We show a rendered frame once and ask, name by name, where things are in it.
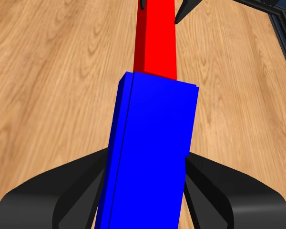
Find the thin red peg bar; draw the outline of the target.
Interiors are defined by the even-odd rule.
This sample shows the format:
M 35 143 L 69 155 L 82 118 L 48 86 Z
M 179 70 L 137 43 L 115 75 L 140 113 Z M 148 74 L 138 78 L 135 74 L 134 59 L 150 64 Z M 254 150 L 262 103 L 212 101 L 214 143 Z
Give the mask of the thin red peg bar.
M 138 0 L 133 71 L 177 79 L 174 0 Z

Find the blue hollow socket block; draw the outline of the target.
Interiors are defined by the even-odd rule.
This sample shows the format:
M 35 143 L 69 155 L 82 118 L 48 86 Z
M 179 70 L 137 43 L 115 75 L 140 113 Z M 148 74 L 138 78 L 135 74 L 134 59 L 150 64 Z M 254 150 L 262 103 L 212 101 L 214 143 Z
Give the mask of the blue hollow socket block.
M 94 229 L 178 229 L 199 88 L 126 72 Z

